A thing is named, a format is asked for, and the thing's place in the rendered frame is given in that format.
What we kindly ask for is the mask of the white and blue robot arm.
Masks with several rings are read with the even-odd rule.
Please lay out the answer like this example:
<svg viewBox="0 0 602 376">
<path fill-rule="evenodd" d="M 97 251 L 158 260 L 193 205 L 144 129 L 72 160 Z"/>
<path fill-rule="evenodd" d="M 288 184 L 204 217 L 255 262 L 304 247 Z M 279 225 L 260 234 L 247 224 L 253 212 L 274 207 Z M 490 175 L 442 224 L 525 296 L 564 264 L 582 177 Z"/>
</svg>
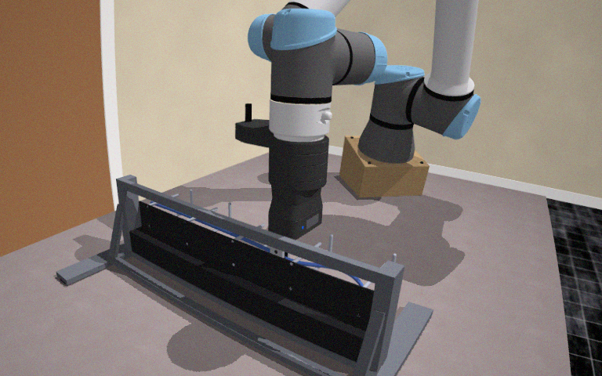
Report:
<svg viewBox="0 0 602 376">
<path fill-rule="evenodd" d="M 392 164 L 410 161 L 414 124 L 461 139 L 481 104 L 469 78 L 479 0 L 436 0 L 427 76 L 418 67 L 387 66 L 386 48 L 377 37 L 336 28 L 335 18 L 349 1 L 290 0 L 276 15 L 253 20 L 248 45 L 271 62 L 270 99 L 330 103 L 333 85 L 375 81 L 370 118 L 358 143 L 364 155 Z"/>
</svg>

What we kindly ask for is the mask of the blue cable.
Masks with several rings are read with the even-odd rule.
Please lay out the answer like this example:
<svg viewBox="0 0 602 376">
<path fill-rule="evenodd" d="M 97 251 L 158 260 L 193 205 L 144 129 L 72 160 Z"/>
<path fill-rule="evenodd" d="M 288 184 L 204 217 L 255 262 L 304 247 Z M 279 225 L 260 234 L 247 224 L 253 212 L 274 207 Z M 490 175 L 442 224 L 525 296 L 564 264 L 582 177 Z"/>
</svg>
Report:
<svg viewBox="0 0 602 376">
<path fill-rule="evenodd" d="M 187 217 L 187 218 L 189 218 L 189 219 L 190 219 L 190 218 L 193 218 L 193 217 L 191 217 L 191 216 L 189 216 L 189 215 L 185 215 L 185 214 L 183 214 L 183 213 L 181 213 L 181 212 L 179 212 L 179 211 L 173 210 L 173 209 L 171 209 L 171 208 L 168 208 L 168 207 L 166 207 L 166 206 L 164 206 L 164 205 L 161 205 L 161 204 L 156 204 L 156 206 L 158 206 L 158 207 L 160 207 L 160 208 L 164 208 L 164 209 L 166 209 L 166 210 L 169 210 L 169 211 L 171 211 L 171 212 L 175 212 L 175 213 L 177 213 L 177 214 L 179 214 L 179 215 L 183 215 L 183 216 L 185 216 L 185 217 Z M 232 233 L 232 232 L 230 232 L 230 231 L 224 230 L 224 229 L 222 229 L 222 228 L 219 228 L 219 227 L 217 227 L 217 226 L 214 226 L 214 225 L 212 225 L 212 224 L 209 224 L 209 223 L 207 223 L 207 222 L 203 222 L 203 221 L 201 221 L 201 220 L 199 220 L 199 219 L 195 219 L 195 221 L 197 221 L 197 222 L 200 222 L 200 223 L 202 223 L 202 224 L 205 224 L 206 226 L 210 226 L 210 227 L 212 227 L 212 228 L 214 228 L 214 229 L 216 229 L 216 230 L 219 230 L 219 231 L 222 231 L 222 232 L 224 232 L 224 233 L 227 233 L 227 234 L 229 234 L 229 235 L 231 235 L 231 236 L 233 236 L 233 237 L 238 237 L 238 236 L 240 236 L 240 235 L 238 235 L 238 234 L 236 234 L 236 233 Z M 254 246 L 258 247 L 258 248 L 261 248 L 261 249 L 263 249 L 264 251 L 270 252 L 270 249 L 269 249 L 269 248 L 267 248 L 267 247 L 265 247 L 265 246 L 263 246 L 263 245 L 261 245 L 261 244 L 258 244 L 258 243 L 256 243 L 256 242 L 255 242 L 255 241 L 253 241 L 253 240 L 249 240 L 248 238 L 245 238 L 245 237 L 241 238 L 241 240 L 243 240 L 243 241 L 245 241 L 245 242 L 247 242 L 247 243 L 249 243 L 249 244 L 252 244 L 252 245 L 254 245 Z M 285 259 L 287 259 L 287 260 L 290 260 L 290 261 L 293 261 L 293 260 L 294 260 L 294 259 L 292 259 L 292 258 L 288 258 L 288 257 L 286 257 L 286 256 L 285 256 Z M 321 267 L 321 268 L 327 268 L 327 269 L 331 269 L 331 268 L 328 268 L 328 267 L 325 267 L 325 266 L 319 265 L 319 264 L 317 264 L 317 263 L 314 263 L 314 262 L 302 262 L 302 261 L 298 261 L 297 263 L 299 263 L 300 265 L 303 265 L 303 266 L 313 266 L 313 267 Z M 348 274 L 347 274 L 347 275 L 348 275 Z M 353 276 L 351 276 L 351 275 L 348 275 L 348 276 L 350 276 L 351 278 L 353 278 L 353 279 L 354 279 L 354 280 L 355 280 L 355 281 L 358 283 L 358 285 L 360 285 L 360 286 L 363 286 L 362 282 L 361 282 L 361 281 L 360 281 L 360 280 L 359 280 L 357 277 L 353 277 Z"/>
</svg>

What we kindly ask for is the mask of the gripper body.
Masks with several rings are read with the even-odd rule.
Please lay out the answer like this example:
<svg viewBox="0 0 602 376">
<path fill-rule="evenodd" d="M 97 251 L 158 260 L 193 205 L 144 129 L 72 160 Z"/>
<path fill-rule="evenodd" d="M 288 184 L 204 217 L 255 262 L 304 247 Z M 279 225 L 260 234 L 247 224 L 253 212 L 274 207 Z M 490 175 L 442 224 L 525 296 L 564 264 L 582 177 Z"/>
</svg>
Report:
<svg viewBox="0 0 602 376">
<path fill-rule="evenodd" d="M 252 104 L 246 103 L 245 121 L 235 123 L 235 139 L 269 148 L 272 201 L 268 231 L 297 240 L 321 225 L 330 110 L 331 103 L 298 105 L 270 100 L 270 119 L 262 120 L 252 119 Z"/>
</svg>

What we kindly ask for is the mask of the grey patch panel rack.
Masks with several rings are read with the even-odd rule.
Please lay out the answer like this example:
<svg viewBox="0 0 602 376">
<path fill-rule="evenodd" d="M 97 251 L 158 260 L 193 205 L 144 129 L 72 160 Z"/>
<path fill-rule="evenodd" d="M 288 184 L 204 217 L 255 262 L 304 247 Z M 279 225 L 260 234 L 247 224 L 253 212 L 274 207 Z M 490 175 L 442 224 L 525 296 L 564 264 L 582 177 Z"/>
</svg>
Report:
<svg viewBox="0 0 602 376">
<path fill-rule="evenodd" d="M 408 302 L 395 320 L 404 274 L 396 254 L 379 268 L 331 252 L 332 234 L 326 251 L 319 248 L 321 242 L 314 247 L 261 229 L 264 223 L 253 226 L 232 219 L 230 202 L 227 217 L 216 213 L 218 208 L 193 204 L 192 190 L 188 203 L 176 198 L 179 194 L 169 196 L 138 184 L 134 175 L 116 183 L 119 204 L 110 249 L 56 271 L 64 284 L 115 265 L 203 320 L 310 376 L 344 375 L 220 316 L 125 259 L 132 256 L 230 311 L 354 368 L 353 376 L 396 376 L 433 315 L 433 309 Z M 154 203 L 143 203 L 139 196 Z M 156 204 L 193 218 L 182 219 Z M 240 236 L 224 236 L 191 222 L 195 219 Z M 121 232 L 125 245 L 120 244 Z M 240 242 L 243 237 L 298 258 L 273 255 Z M 317 271 L 320 267 L 300 265 L 301 259 L 367 282 L 363 287 L 353 284 Z M 374 290 L 367 288 L 370 282 Z"/>
</svg>

